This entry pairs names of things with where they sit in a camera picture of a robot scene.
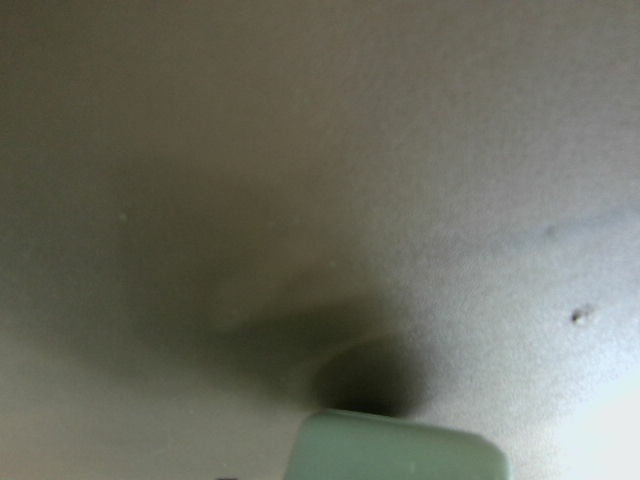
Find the green plastic cup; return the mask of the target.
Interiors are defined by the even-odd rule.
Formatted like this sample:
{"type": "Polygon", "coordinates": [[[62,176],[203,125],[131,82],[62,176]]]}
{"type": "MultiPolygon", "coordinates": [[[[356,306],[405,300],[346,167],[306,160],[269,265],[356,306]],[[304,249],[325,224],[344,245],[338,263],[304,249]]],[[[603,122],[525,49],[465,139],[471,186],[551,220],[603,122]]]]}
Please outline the green plastic cup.
{"type": "Polygon", "coordinates": [[[286,479],[510,479],[484,438],[391,417],[326,410],[307,418],[286,479]]]}

